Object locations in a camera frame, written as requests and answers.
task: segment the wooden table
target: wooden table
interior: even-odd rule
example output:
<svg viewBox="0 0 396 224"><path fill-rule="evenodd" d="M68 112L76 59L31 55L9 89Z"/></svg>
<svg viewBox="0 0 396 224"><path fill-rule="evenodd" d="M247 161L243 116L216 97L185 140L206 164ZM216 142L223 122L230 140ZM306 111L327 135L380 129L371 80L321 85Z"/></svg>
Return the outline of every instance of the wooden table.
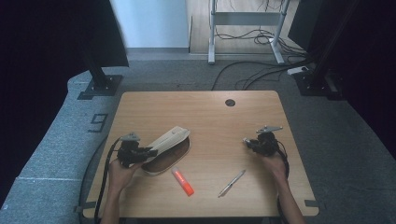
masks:
<svg viewBox="0 0 396 224"><path fill-rule="evenodd" d="M235 101L227 106L226 100ZM141 91L126 92L114 118L87 203L96 202L106 154L117 138L137 133L144 147L175 126L191 130L191 149L177 163L195 193L186 195L168 170L134 174L120 199L121 217L274 217L276 189L270 174L242 139L257 138L264 125L283 126L276 139L290 163L290 188L304 216L315 216L314 201L299 151L275 91ZM219 192L242 170L246 173L225 197ZM103 197L100 214L106 202ZM94 208L84 210L93 217Z"/></svg>

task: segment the wall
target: wall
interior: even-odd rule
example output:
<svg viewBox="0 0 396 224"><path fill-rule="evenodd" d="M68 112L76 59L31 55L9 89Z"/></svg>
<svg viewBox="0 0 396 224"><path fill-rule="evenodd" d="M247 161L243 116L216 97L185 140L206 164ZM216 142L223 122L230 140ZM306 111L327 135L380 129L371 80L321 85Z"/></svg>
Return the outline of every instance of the wall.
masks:
<svg viewBox="0 0 396 224"><path fill-rule="evenodd" d="M110 0L125 48L188 48L186 0Z"/></svg>

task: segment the metal frame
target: metal frame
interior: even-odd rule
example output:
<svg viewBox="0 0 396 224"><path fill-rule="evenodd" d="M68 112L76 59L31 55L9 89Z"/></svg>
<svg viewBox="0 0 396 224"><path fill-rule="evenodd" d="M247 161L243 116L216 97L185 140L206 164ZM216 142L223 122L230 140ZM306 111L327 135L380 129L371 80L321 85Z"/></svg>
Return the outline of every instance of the metal frame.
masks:
<svg viewBox="0 0 396 224"><path fill-rule="evenodd" d="M280 54L277 42L282 31L290 0L286 0L281 12L216 12L216 0L210 0L210 37L208 62L215 63L215 29L216 25L277 25L274 38L270 38L271 48L278 63L285 61Z"/></svg>

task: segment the pen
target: pen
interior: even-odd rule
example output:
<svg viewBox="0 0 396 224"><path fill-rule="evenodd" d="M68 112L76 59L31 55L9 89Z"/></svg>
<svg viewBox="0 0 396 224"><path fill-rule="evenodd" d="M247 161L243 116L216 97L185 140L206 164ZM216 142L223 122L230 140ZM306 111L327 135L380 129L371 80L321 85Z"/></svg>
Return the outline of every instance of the pen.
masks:
<svg viewBox="0 0 396 224"><path fill-rule="evenodd" d="M233 184L239 179L241 178L241 176L245 173L246 170L243 170L239 173L239 175L237 175L220 193L219 193L219 197L224 196L228 190L230 190L230 188L233 186Z"/></svg>

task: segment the marker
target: marker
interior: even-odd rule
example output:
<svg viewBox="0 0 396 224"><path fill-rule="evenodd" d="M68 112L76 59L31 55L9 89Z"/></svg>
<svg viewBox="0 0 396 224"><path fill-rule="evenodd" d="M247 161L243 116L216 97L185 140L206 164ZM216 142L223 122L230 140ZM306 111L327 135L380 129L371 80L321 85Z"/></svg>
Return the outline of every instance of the marker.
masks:
<svg viewBox="0 0 396 224"><path fill-rule="evenodd" d="M194 193L194 190L192 189L189 182L187 182L186 178L184 178L183 174L178 170L176 166L172 168L172 174L175 176L177 182L184 189L187 195L190 197Z"/></svg>

